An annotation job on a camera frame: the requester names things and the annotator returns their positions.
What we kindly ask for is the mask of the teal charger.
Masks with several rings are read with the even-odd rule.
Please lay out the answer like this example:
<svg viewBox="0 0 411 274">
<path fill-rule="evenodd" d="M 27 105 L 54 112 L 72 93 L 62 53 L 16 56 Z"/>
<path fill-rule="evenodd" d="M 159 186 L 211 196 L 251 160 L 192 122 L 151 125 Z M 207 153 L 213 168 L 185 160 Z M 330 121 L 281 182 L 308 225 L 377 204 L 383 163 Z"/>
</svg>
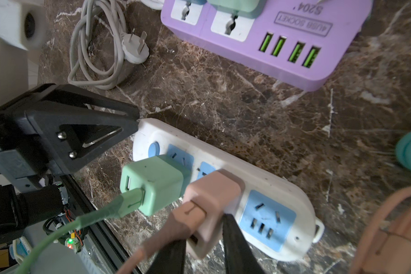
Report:
<svg viewBox="0 0 411 274">
<path fill-rule="evenodd" d="M 189 3 L 197 4 L 197 5 L 204 5 L 207 2 L 207 0 L 186 0 L 186 1 Z"/>
</svg>

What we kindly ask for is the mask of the light green charger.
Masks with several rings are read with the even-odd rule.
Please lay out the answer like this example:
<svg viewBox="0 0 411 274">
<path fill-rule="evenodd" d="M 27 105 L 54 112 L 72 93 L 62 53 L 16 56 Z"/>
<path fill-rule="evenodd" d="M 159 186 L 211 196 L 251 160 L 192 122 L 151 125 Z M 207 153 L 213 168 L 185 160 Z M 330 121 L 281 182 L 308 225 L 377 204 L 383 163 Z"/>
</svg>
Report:
<svg viewBox="0 0 411 274">
<path fill-rule="evenodd" d="M 131 162 L 122 169 L 120 191 L 142 190 L 138 210 L 152 216 L 184 195 L 191 170 L 169 155 Z"/>
</svg>

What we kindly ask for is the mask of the pink charger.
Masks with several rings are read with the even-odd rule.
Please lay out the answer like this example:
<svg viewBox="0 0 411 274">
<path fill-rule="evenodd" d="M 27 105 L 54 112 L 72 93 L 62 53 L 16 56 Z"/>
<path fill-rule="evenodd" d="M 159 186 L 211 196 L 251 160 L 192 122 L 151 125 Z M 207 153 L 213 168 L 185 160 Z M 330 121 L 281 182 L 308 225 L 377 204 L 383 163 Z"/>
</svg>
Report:
<svg viewBox="0 0 411 274">
<path fill-rule="evenodd" d="M 205 221 L 187 241 L 187 252 L 196 260 L 204 259 L 223 237 L 222 217 L 236 214 L 245 185 L 227 170 L 220 169 L 190 183 L 183 203 L 194 202 L 205 211 Z"/>
</svg>

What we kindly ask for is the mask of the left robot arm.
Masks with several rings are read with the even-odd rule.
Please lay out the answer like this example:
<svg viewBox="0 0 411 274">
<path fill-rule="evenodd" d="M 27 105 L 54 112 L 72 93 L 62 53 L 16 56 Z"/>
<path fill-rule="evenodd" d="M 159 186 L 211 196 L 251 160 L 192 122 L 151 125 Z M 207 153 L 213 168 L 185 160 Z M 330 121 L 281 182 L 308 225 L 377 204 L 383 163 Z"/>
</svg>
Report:
<svg viewBox="0 0 411 274">
<path fill-rule="evenodd" d="M 46 175 L 73 174 L 138 131 L 137 106 L 71 84 L 42 84 L 0 106 L 0 244 L 62 212 Z"/>
</svg>

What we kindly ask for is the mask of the white blue power strip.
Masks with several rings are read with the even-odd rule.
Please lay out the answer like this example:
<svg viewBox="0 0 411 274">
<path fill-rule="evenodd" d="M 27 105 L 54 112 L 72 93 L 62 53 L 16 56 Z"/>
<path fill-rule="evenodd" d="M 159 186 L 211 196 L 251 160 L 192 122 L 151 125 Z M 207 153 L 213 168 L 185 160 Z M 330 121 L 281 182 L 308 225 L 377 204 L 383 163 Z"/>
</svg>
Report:
<svg viewBox="0 0 411 274">
<path fill-rule="evenodd" d="M 133 159 L 167 154 L 190 169 L 194 182 L 219 170 L 243 184 L 233 210 L 245 239 L 278 261 L 301 259 L 323 236 L 308 196 L 298 186 L 154 118 L 139 123 Z"/>
</svg>

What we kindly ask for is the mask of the purple power strip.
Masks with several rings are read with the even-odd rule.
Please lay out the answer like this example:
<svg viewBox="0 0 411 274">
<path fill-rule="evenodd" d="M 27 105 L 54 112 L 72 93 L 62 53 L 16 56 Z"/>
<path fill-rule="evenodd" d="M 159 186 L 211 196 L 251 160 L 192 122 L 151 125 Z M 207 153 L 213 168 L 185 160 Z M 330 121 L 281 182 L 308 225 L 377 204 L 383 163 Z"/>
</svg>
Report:
<svg viewBox="0 0 411 274">
<path fill-rule="evenodd" d="M 334 72 L 372 1 L 267 1 L 254 19 L 206 2 L 166 1 L 162 23 L 178 38 L 304 91 Z"/>
</svg>

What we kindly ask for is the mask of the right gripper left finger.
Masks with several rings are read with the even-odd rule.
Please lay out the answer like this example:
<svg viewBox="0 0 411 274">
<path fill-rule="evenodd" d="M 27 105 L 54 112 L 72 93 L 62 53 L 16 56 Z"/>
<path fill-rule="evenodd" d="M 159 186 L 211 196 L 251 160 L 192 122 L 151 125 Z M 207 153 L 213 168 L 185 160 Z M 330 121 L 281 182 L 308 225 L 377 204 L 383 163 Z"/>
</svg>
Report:
<svg viewBox="0 0 411 274">
<path fill-rule="evenodd" d="M 155 274 L 183 274 L 186 257 L 186 240 L 166 245 L 154 261 Z"/>
</svg>

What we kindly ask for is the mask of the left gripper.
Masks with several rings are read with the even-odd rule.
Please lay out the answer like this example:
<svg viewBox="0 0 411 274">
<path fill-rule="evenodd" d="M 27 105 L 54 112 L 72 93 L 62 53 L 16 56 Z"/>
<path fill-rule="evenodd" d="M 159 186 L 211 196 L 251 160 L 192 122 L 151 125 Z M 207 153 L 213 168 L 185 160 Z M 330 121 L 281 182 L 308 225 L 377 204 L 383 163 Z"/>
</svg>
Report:
<svg viewBox="0 0 411 274">
<path fill-rule="evenodd" d="M 78 171 L 138 130 L 136 106 L 71 84 L 42 84 L 0 107 L 0 173 L 20 192 Z"/>
</svg>

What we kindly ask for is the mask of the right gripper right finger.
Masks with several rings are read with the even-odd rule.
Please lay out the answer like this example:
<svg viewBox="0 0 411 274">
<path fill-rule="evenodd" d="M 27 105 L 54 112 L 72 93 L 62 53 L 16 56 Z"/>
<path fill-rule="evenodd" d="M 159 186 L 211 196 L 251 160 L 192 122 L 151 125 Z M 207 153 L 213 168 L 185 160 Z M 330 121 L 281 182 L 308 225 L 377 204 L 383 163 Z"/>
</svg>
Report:
<svg viewBox="0 0 411 274">
<path fill-rule="evenodd" d="M 226 274 L 264 274 L 234 216 L 224 214 L 222 219 Z"/>
</svg>

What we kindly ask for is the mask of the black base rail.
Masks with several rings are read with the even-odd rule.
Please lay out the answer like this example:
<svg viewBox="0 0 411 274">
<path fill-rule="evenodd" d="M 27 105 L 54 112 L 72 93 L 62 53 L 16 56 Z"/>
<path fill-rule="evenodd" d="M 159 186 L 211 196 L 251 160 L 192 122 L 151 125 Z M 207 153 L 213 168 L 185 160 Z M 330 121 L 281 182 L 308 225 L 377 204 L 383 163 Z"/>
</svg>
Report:
<svg viewBox="0 0 411 274">
<path fill-rule="evenodd" d="M 59 178 L 67 188 L 73 214 L 80 216 L 95 211 L 95 207 L 71 175 Z M 86 238 L 93 250 L 100 254 L 102 264 L 107 267 L 110 274 L 116 273 L 129 256 L 105 221 L 88 226 Z"/>
</svg>

